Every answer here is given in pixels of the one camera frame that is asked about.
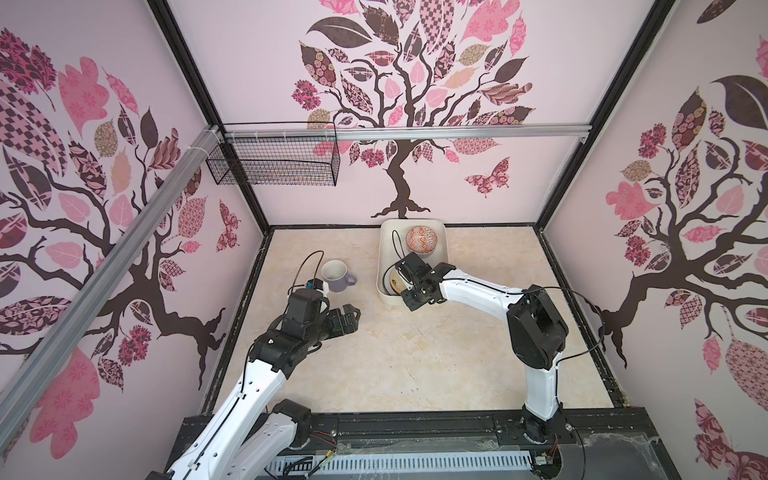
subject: beige table surface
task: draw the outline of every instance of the beige table surface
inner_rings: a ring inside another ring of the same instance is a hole
[[[493,283],[557,285],[530,227],[448,228],[449,261]],[[227,397],[248,347],[283,313],[286,290],[307,254],[341,259],[358,278],[331,293],[331,308],[362,311],[356,333],[329,339],[301,362],[270,408],[288,398],[314,412],[519,409],[525,371],[512,352],[505,323],[469,306],[447,302],[409,312],[387,306],[376,292],[379,229],[277,230],[269,247],[217,400]],[[312,277],[307,262],[298,283]],[[568,324],[564,354],[586,349],[562,294],[548,290]],[[565,408],[612,407],[589,355],[563,362],[558,392]]]

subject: mug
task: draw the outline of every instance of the mug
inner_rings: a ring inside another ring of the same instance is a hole
[[[328,283],[332,292],[341,292],[357,283],[357,277],[346,272],[346,264],[341,260],[329,260],[320,270],[320,275]]]

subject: beige leaf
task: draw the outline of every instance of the beige leaf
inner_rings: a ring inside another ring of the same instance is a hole
[[[477,60],[480,60],[482,54],[484,54],[486,50],[488,50],[487,45],[471,45],[464,50],[462,56],[458,58],[458,62],[467,67],[473,65]]]
[[[111,170],[112,188],[117,195],[128,188],[131,183],[131,164],[125,154],[125,149],[114,157],[114,164]]]
[[[639,182],[650,175],[650,164],[646,160],[637,160],[627,165],[627,168],[624,168],[621,173],[630,182]]]
[[[467,67],[457,71],[456,73],[454,73],[448,78],[448,80],[445,82],[445,87],[446,88],[462,87],[470,79],[472,79],[472,75],[475,74],[475,70],[477,70],[477,68]]]
[[[316,124],[308,124],[307,128],[325,128],[328,126],[327,122],[331,120],[331,112],[327,110],[323,110],[322,108],[318,108],[314,112],[310,114],[310,117],[307,118],[307,121],[316,121],[316,122],[322,122],[322,123],[316,123]]]

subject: silver metal bar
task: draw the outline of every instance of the silver metal bar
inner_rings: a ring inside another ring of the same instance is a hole
[[[458,127],[337,128],[339,141],[408,140],[419,138],[500,138],[500,137],[583,137],[587,124],[467,125]],[[326,129],[241,130],[227,132],[228,138],[322,137]]]
[[[10,441],[38,400],[69,360],[85,330],[123,280],[128,267],[149,241],[157,225],[181,194],[194,171],[219,144],[218,129],[208,126],[198,136],[163,186],[149,200],[101,266],[74,296],[69,308],[47,332],[37,349],[0,394],[0,449]]]

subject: beige plastic tray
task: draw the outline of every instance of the beige plastic tray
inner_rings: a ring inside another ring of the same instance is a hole
[[[400,220],[392,219],[382,223],[381,236],[379,237],[379,271],[376,274],[376,290],[379,292],[379,298],[387,305],[401,305],[406,308],[406,305],[402,301],[399,295],[396,295],[392,291],[392,287],[389,285],[389,273],[385,278],[386,287],[382,285],[382,275],[384,270],[387,270],[390,265],[399,260],[395,249],[392,246],[392,232],[394,230],[400,234],[402,239],[403,251],[408,255],[411,253],[411,249],[406,245],[406,234],[408,230],[413,227],[423,225],[429,227],[437,233],[437,247],[428,255],[419,255],[422,260],[429,263],[430,266],[435,266],[440,262],[448,262],[448,240],[445,232],[445,225],[437,220]],[[395,245],[397,244],[397,235],[395,235]]]

